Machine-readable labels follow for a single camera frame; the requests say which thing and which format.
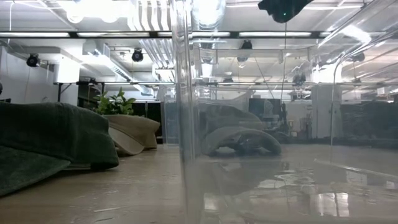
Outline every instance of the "beige cushion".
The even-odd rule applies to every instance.
[[[160,123],[140,116],[105,115],[109,121],[109,135],[117,147],[129,155],[157,147],[155,132]]]

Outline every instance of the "green fabric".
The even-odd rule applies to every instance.
[[[5,165],[7,167],[1,166],[0,189],[7,188],[6,179],[11,178],[9,171],[13,169],[26,170],[23,167],[32,166],[29,175],[36,175],[31,180],[39,180],[51,175],[52,169],[62,170],[66,161],[72,164],[91,164],[92,169],[109,169],[119,164],[113,141],[108,134],[108,120],[92,111],[62,103],[0,103],[0,146],[0,164],[15,158],[13,163]],[[10,154],[6,149],[34,152],[42,156],[32,157],[32,163],[29,159],[22,158],[18,162],[17,153],[20,152]],[[53,162],[43,156],[52,157]],[[38,162],[43,167],[37,167],[35,159],[47,162]],[[18,179],[19,175],[17,182],[30,184],[31,180],[25,181],[26,176],[22,173],[16,172],[13,178]]]

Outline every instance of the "clear acrylic box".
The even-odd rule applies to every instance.
[[[397,223],[398,2],[250,4],[172,1],[186,223]]]

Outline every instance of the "ceiling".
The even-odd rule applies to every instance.
[[[390,2],[389,7],[380,5],[375,11],[369,11],[366,16],[353,19],[353,24],[363,32],[385,32],[396,28],[396,17],[398,12],[398,2],[393,0],[384,0]],[[71,1],[0,1],[0,30],[8,31],[10,29],[10,11],[11,14],[11,30],[14,31],[131,31],[139,30],[137,26],[129,26],[128,20],[136,18],[141,29],[156,30],[153,25],[151,3],[148,0],[147,8],[142,5],[142,1],[138,1],[138,13],[131,9],[131,1],[113,1],[113,7],[117,14],[121,17],[114,23],[104,22],[99,17],[85,17],[81,22],[74,24],[68,20],[67,11],[60,9],[60,6],[71,4]],[[170,13],[167,13],[166,20],[162,20],[161,6],[162,0],[157,2],[157,23],[160,30],[164,27],[171,27]],[[310,3],[298,16],[293,18],[286,24],[279,24],[268,16],[266,11],[260,11],[256,4],[259,2],[253,0],[226,0],[226,8],[221,23],[217,27],[218,31],[320,31],[332,32],[342,26],[346,21],[359,12],[363,2],[369,3],[371,0],[314,0]],[[39,7],[54,7],[54,9],[44,9]],[[167,6],[168,0],[164,0],[163,4]],[[330,7],[348,7],[346,9],[333,9]],[[143,11],[147,12],[147,21],[143,20]],[[193,28],[198,29],[193,21]],[[221,39],[223,43],[216,44],[213,48],[217,49],[239,49],[242,39]],[[99,79],[111,80],[115,74],[107,67],[98,65],[88,60],[87,54],[81,50],[81,45],[85,39],[12,39],[11,45],[15,48],[23,47],[59,47],[73,54],[76,58],[85,62],[85,69],[81,71],[81,75],[94,76]],[[144,60],[142,62],[133,62],[131,55],[135,48],[143,47],[139,39],[96,39],[98,46],[107,44],[111,49],[111,58],[123,66],[131,75],[140,81],[154,81],[151,75],[153,61],[146,54],[144,49]],[[319,55],[328,55],[336,49],[350,49],[359,47],[360,40],[347,35],[337,35],[327,43],[319,47],[322,39],[251,39],[253,49],[264,50],[264,55],[256,55],[249,57],[246,66],[239,68],[236,60],[236,52],[224,54],[218,58],[218,63],[211,69],[211,76],[215,79],[222,79],[226,75],[232,75],[234,81],[241,82],[281,82],[284,74],[288,80],[292,79],[292,70],[300,67],[307,72],[307,80],[310,78],[312,70],[312,62]],[[165,50],[163,46],[158,45],[158,50],[163,54]],[[344,82],[350,82],[354,78],[361,77],[363,82],[396,82],[396,68],[394,63],[398,59],[398,43],[395,38],[391,38],[365,51],[365,59],[363,62],[345,62],[343,63],[342,79]],[[283,50],[285,60],[280,63],[279,51]]]

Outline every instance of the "green plant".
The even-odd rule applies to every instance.
[[[124,92],[120,87],[119,93],[117,95],[106,97],[108,91],[97,95],[94,97],[95,100],[99,101],[99,105],[95,108],[95,112],[101,115],[104,114],[127,114],[132,115],[134,110],[132,109],[132,104],[136,99],[130,98],[126,99],[124,97]]]

